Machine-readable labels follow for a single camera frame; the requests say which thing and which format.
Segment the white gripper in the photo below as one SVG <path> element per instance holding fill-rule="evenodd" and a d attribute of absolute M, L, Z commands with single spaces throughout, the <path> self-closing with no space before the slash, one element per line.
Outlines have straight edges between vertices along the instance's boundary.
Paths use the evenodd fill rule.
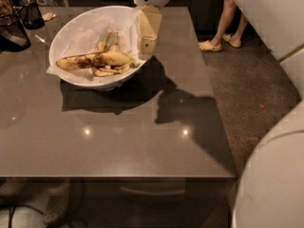
<path fill-rule="evenodd" d="M 165 7 L 170 0 L 133 0 L 140 8 L 137 16 L 138 49 L 141 54 L 151 54 L 154 51 L 162 15 L 159 8 Z"/>

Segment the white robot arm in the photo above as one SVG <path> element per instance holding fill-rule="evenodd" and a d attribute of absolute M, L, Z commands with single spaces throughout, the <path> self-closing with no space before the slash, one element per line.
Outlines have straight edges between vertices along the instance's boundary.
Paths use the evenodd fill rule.
<path fill-rule="evenodd" d="M 234 1 L 304 97 L 304 0 Z M 247 161 L 232 228 L 304 228 L 304 100 Z"/>

